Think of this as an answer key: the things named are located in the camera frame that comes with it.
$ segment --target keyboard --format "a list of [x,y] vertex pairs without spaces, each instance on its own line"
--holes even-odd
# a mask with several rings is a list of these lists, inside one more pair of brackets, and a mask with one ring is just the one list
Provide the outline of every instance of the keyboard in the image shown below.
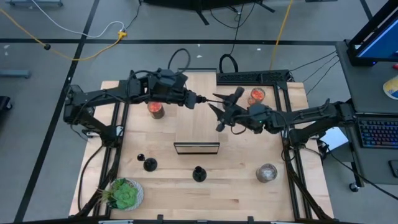
[[358,118],[363,147],[398,149],[398,119]]
[[287,82],[289,80],[290,80],[290,74],[288,70],[217,74],[218,83],[265,84],[265,83],[274,83],[274,82]]

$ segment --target white cable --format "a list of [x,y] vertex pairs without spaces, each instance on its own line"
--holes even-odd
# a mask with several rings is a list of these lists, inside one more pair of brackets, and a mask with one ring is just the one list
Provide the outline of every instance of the white cable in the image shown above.
[[120,22],[120,21],[114,21],[114,22],[111,22],[110,24],[108,24],[108,25],[105,27],[104,31],[102,31],[102,33],[101,33],[100,35],[98,35],[98,36],[90,36],[90,35],[84,34],[84,33],[82,33],[82,32],[76,32],[76,31],[73,31],[73,30],[64,28],[64,27],[62,27],[61,25],[57,24],[49,15],[47,15],[47,13],[45,13],[45,11],[43,11],[43,9],[42,9],[34,0],[31,0],[31,1],[36,5],[36,7],[37,7],[40,11],[43,12],[43,14],[44,14],[45,16],[47,16],[48,19],[50,19],[55,25],[57,25],[57,27],[59,27],[59,28],[65,30],[65,31],[72,32],[72,33],[74,33],[74,34],[81,34],[81,35],[85,35],[85,36],[91,37],[91,38],[98,38],[98,37],[101,37],[101,36],[105,33],[105,31],[108,29],[108,27],[109,27],[110,25],[115,24],[115,23],[122,24],[122,29],[121,29],[120,31],[123,31],[123,30],[124,30],[124,23],[122,23],[122,22]]

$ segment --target chair wheel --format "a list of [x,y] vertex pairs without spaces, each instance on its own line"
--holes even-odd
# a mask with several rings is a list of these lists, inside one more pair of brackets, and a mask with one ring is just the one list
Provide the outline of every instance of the chair wheel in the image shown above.
[[359,191],[359,187],[358,187],[355,183],[350,183],[350,184],[349,184],[349,189],[350,189],[352,192],[358,192],[358,191]]

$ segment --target jar with red contents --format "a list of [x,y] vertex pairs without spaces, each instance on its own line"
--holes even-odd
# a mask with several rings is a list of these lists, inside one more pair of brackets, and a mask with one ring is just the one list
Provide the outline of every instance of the jar with red contents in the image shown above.
[[154,119],[160,119],[163,118],[164,116],[164,109],[161,103],[158,102],[149,102],[148,103],[148,110],[150,112],[150,115]]
[[266,97],[266,93],[262,88],[254,88],[250,92],[250,97],[248,99],[248,103],[249,103],[249,105],[261,103],[265,97]]

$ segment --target yellow cable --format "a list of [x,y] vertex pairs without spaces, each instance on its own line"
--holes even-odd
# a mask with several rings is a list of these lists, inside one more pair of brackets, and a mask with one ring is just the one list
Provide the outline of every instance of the yellow cable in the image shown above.
[[[15,21],[15,19],[13,19],[13,18],[12,18],[8,13],[6,13],[3,9],[0,8],[0,12],[3,13],[15,26],[17,26],[17,27],[20,28],[22,31],[24,31],[27,35],[29,35],[29,36],[30,36],[32,39],[34,39],[37,43],[41,44],[43,47],[46,47],[46,44],[45,44],[45,43],[41,42],[38,38],[36,38],[35,36],[33,36],[29,31],[25,30],[25,28],[23,28],[21,25],[19,25],[18,22]],[[119,37],[118,37],[118,40],[117,40],[115,43],[113,43],[112,45],[109,45],[109,46],[105,47],[104,49],[100,50],[97,54],[94,54],[93,56],[90,56],[90,57],[87,57],[87,58],[79,58],[79,59],[77,59],[77,58],[71,58],[71,57],[68,57],[67,55],[64,55],[63,53],[59,52],[58,50],[50,49],[50,51],[52,51],[53,53],[55,53],[55,54],[57,54],[57,55],[59,55],[59,56],[61,56],[61,57],[63,57],[63,58],[66,58],[66,59],[69,59],[69,60],[72,60],[72,61],[85,61],[85,60],[89,60],[89,59],[95,58],[95,57],[97,57],[100,53],[104,52],[105,50],[108,50],[108,49],[110,49],[111,47],[114,47],[116,44],[119,43],[119,41],[120,41],[121,39],[123,39],[123,38],[125,38],[125,36],[127,36],[127,34],[126,34],[125,32],[119,32],[118,34],[119,34]]]
[[279,40],[280,40],[280,37],[282,36],[282,33],[284,31],[285,23],[286,23],[287,17],[289,16],[289,12],[290,12],[290,8],[292,7],[292,4],[293,4],[293,0],[290,0],[289,6],[287,6],[285,19],[284,19],[284,21],[282,23],[282,26],[280,27],[278,39],[276,40],[276,45],[274,47],[274,50],[272,51],[271,64],[269,65],[269,70],[272,70],[272,64],[274,63],[274,59],[275,59],[275,55],[276,55],[276,50],[278,48]]

